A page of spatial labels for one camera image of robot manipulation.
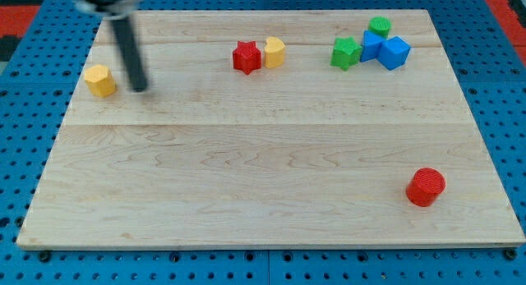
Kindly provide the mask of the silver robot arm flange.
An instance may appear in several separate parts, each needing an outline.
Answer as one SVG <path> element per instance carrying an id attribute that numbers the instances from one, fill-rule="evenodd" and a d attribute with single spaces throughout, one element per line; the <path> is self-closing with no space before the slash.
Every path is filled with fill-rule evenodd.
<path id="1" fill-rule="evenodd" d="M 135 11 L 142 0 L 73 0 L 79 11 L 120 19 Z"/>

